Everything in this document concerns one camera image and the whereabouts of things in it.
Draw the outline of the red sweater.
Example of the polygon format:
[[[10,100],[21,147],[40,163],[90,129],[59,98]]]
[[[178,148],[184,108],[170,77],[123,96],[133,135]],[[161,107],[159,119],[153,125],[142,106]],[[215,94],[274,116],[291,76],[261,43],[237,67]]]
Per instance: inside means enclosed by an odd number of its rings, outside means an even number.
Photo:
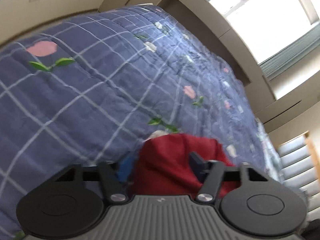
[[[204,160],[233,164],[215,139],[189,134],[169,134],[150,139],[141,148],[130,176],[129,195],[191,195],[195,197],[202,183],[189,166],[189,153]]]

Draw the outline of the blue plaid floral quilt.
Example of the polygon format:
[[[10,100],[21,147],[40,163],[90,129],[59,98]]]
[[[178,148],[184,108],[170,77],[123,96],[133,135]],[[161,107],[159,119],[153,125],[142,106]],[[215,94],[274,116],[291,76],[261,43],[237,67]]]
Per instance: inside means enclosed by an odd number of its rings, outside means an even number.
[[[154,5],[75,16],[1,50],[1,239],[16,205],[71,164],[134,156],[165,129],[267,172],[265,133],[231,66]]]

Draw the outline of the pale blue curtain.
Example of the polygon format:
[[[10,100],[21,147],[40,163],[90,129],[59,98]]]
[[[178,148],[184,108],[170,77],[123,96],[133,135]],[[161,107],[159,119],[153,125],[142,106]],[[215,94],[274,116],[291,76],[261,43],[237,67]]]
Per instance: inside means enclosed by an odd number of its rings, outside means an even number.
[[[271,81],[317,46],[319,46],[319,23],[295,42],[260,63],[259,66],[267,80]]]

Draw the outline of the bright window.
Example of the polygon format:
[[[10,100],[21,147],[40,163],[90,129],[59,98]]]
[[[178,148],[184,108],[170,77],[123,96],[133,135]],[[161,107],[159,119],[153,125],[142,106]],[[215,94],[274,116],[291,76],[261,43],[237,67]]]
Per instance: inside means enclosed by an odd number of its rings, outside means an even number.
[[[319,0],[207,0],[231,25],[258,64],[289,46],[319,21]]]

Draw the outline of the padded headboard with wood frame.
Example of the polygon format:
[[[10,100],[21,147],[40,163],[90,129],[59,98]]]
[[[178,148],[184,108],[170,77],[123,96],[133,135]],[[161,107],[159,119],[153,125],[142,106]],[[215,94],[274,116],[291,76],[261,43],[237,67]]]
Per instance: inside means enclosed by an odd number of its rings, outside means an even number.
[[[308,220],[319,219],[319,156],[309,132],[278,147],[284,184],[308,197]]]

